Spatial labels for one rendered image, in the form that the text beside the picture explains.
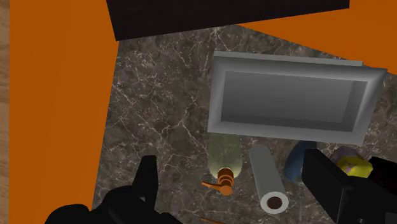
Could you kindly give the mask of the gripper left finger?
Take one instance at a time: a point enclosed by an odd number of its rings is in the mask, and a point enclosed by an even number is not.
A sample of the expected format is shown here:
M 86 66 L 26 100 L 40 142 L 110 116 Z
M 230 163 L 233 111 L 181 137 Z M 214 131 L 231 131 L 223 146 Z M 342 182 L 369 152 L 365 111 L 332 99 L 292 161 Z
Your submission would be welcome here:
M 131 185 L 110 190 L 93 210 L 83 204 L 57 208 L 45 224 L 183 224 L 155 210 L 158 192 L 157 158 L 145 155 Z

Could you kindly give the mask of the grey paper towel roll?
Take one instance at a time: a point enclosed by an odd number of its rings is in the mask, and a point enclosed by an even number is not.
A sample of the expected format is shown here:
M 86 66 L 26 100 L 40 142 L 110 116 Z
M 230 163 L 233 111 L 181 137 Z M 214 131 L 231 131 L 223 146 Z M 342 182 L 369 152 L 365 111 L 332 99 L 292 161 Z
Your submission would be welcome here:
M 284 212 L 289 199 L 270 149 L 256 144 L 249 150 L 249 158 L 261 208 L 268 214 Z

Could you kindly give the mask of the green soap dispenser orange pump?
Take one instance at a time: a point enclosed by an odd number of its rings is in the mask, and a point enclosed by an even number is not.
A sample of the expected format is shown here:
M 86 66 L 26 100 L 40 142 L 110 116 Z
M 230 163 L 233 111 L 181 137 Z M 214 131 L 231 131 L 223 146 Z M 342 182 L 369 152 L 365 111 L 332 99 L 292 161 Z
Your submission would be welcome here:
M 233 193 L 235 178 L 242 170 L 240 137 L 233 134 L 211 133 L 208 142 L 208 168 L 216 183 L 202 185 L 228 196 Z

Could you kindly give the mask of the purple and yellow round thing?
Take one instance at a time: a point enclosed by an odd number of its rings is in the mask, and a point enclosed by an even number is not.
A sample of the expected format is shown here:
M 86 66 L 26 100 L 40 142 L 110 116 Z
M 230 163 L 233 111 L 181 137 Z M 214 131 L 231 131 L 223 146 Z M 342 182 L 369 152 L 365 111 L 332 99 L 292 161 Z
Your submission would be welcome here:
M 373 171 L 372 164 L 356 148 L 341 146 L 331 154 L 330 160 L 348 176 L 368 178 Z

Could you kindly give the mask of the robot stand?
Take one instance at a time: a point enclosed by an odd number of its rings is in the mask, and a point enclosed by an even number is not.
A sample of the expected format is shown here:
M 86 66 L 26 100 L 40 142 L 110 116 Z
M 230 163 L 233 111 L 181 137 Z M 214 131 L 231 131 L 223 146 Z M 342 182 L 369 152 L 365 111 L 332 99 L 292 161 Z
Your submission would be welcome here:
M 347 9 L 350 0 L 106 0 L 115 39 Z

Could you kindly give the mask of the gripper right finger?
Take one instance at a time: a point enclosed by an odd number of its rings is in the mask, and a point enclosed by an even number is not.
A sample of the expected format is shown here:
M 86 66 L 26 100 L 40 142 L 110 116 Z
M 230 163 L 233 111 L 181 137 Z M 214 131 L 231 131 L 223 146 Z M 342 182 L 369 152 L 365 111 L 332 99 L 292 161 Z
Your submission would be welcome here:
M 397 195 L 348 176 L 318 149 L 305 151 L 302 180 L 336 224 L 397 224 Z

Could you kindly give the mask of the grey rectangular sink basin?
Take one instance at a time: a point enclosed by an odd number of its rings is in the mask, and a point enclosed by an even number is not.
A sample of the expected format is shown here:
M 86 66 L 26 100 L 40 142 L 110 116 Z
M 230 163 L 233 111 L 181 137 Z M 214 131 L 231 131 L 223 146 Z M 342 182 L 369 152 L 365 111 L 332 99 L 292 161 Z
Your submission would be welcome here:
M 360 61 L 216 51 L 208 131 L 361 144 L 387 71 Z

